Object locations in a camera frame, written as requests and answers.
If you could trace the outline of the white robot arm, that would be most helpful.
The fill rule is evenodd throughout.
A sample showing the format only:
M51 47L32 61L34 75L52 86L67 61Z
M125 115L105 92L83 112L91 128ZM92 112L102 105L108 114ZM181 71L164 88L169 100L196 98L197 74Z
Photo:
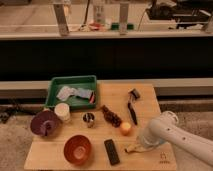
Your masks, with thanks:
M145 149L156 148L161 140L167 141L213 167L213 141L184 131L178 122L174 112L165 111L149 121L137 140Z

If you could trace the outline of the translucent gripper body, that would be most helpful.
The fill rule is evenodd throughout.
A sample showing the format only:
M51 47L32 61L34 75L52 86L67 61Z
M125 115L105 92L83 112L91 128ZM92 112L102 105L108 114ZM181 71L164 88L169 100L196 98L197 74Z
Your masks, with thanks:
M156 140L153 137L150 137L148 134L139 134L137 140L140 146L145 150L152 149L156 146Z

